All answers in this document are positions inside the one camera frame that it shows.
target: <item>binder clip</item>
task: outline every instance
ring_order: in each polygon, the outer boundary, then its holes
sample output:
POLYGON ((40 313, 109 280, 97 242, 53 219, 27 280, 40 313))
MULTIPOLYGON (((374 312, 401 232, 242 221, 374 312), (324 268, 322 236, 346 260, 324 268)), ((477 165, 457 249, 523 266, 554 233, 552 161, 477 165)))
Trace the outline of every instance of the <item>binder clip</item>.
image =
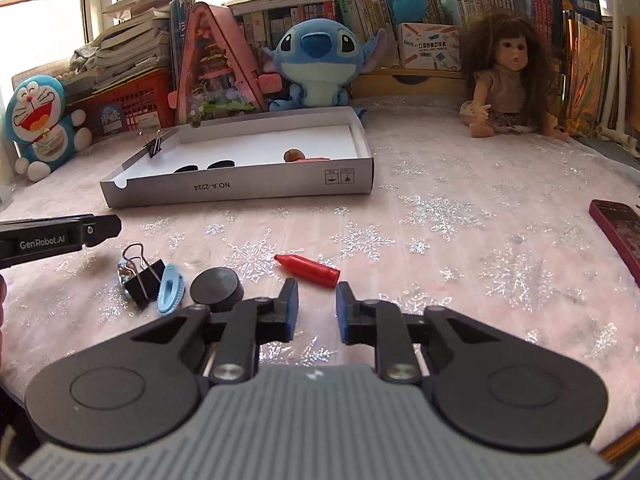
POLYGON ((146 152, 149 154, 149 158, 154 158, 162 150, 162 137, 160 136, 160 130, 156 132, 155 139, 149 139, 144 132, 140 131, 140 137, 145 141, 146 152))
POLYGON ((158 298, 163 275, 164 262, 158 260, 149 264, 140 242, 129 244, 122 251, 122 259, 118 263, 118 278, 137 306, 146 306, 150 301, 158 298), (127 253, 135 247, 140 248, 140 254, 127 256, 127 253))

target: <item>doll face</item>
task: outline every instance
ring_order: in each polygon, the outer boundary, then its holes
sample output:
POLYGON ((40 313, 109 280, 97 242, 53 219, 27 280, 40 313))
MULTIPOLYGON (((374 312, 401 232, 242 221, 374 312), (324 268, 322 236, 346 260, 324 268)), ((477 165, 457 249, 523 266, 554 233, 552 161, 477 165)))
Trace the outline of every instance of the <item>doll face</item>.
POLYGON ((509 70, 519 72, 529 62, 527 56, 527 40, 519 38, 506 38, 498 40, 495 47, 495 62, 509 70))

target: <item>pink tablecloth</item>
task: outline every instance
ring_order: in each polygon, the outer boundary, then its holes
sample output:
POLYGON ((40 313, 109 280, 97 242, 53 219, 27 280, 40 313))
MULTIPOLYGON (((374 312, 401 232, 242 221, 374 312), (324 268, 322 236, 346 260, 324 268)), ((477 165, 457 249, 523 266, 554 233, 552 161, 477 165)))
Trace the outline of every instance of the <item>pink tablecloth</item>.
MULTIPOLYGON (((285 275, 273 255, 290 251, 341 268, 357 297, 407 312, 449 305, 588 364, 610 395, 593 445, 623 434, 640 418, 640 295, 588 206, 635 204, 632 179, 576 142, 471 139, 449 110, 383 105, 364 119, 376 156, 370 196, 120 210, 119 238, 6 270, 4 385, 23 397, 48 363, 155 318, 116 284, 130 242, 176 263, 188 283, 234 268, 245 297, 277 294, 285 275)), ((0 219, 107 213, 98 181, 139 148, 132 134, 91 147, 17 191, 0 219)), ((264 346, 264 360, 372 363, 370 349, 340 345, 331 291, 301 283, 300 301, 295 340, 264 346)))

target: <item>red crate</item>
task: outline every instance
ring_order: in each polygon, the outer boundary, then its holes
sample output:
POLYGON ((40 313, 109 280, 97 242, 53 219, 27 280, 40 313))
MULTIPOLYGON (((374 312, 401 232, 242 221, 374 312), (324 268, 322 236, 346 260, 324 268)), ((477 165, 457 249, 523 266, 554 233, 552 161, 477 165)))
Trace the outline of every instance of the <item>red crate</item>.
POLYGON ((85 126, 100 137, 127 130, 157 130, 175 126, 175 110, 168 95, 174 91, 172 72, 160 68, 68 105, 68 111, 82 109, 85 126))

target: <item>doll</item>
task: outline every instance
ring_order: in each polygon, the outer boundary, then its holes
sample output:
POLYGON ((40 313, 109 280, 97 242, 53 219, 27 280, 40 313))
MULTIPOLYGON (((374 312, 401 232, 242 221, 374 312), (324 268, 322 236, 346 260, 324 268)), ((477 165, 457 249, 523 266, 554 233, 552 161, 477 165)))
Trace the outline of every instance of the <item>doll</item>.
POLYGON ((548 112, 554 74, 533 25, 492 11, 473 22, 460 41, 462 72, 472 95, 460 116, 472 137, 533 132, 568 139, 548 112))

